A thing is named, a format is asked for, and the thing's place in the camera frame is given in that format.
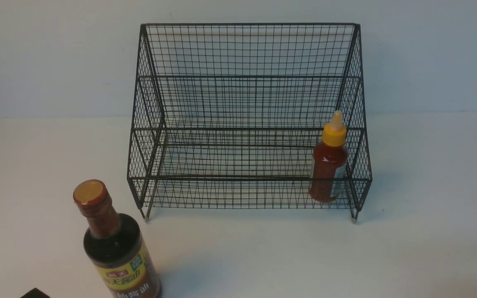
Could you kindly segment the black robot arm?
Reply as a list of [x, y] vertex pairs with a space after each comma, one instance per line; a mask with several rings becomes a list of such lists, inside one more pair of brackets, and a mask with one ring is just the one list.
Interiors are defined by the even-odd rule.
[[23, 294], [21, 298], [50, 298], [50, 296], [35, 287], [32, 290], [29, 290], [27, 293]]

